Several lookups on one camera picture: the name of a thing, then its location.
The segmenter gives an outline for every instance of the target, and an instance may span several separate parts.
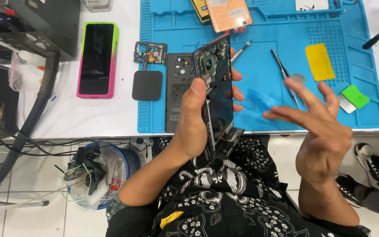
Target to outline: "camera lens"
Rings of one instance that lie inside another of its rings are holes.
[[[211,69],[211,59],[207,60],[207,63],[206,63],[206,69],[207,69],[207,70],[210,70],[210,69]]]

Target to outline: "yellow plastic card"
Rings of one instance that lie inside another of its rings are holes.
[[[307,46],[305,52],[314,80],[323,81],[336,78],[324,43]]]
[[[166,217],[166,218],[163,218],[161,220],[161,224],[160,224],[160,227],[161,229],[165,228],[165,226],[169,223],[171,223],[172,221],[176,220],[176,218],[178,218],[179,216],[181,216],[184,212],[174,212],[172,213],[170,216]]]

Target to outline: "hand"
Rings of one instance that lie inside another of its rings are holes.
[[[232,80],[242,80],[242,74],[232,67]],[[235,100],[243,101],[244,95],[232,85],[232,95]],[[200,155],[207,143],[207,127],[201,117],[201,108],[206,100],[206,83],[201,78],[192,81],[191,88],[182,96],[181,112],[178,126],[168,148],[182,155],[180,164]],[[241,105],[233,104],[233,111],[242,111]]]
[[[297,124],[309,131],[296,157],[296,168],[302,179],[317,190],[334,185],[334,173],[351,147],[352,130],[337,120],[340,102],[325,83],[318,89],[326,105],[311,91],[292,78],[284,80],[308,106],[309,112],[287,106],[272,107],[263,117]]]

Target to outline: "sneaker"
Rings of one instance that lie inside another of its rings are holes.
[[[335,174],[337,187],[350,205],[354,207],[363,207],[362,203],[355,197],[355,188],[358,183],[350,176],[337,171]]]
[[[365,169],[369,184],[379,189],[379,153],[371,145],[359,143],[355,146],[355,156]]]

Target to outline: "hose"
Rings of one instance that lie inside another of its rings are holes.
[[[43,111],[45,110],[48,100],[51,98],[52,91],[54,90],[56,73],[59,68],[59,59],[60,54],[56,52],[46,52],[46,62],[45,62],[45,71],[43,73],[42,84],[40,85],[38,97],[34,102],[32,110],[30,111],[29,116],[21,127],[21,132],[30,137],[33,130],[35,129],[40,117],[42,116]],[[10,150],[5,161],[0,168],[0,184],[5,180],[8,173],[13,168],[20,154],[19,151],[22,151],[24,145],[26,144],[25,140],[16,138],[12,145],[13,150]]]

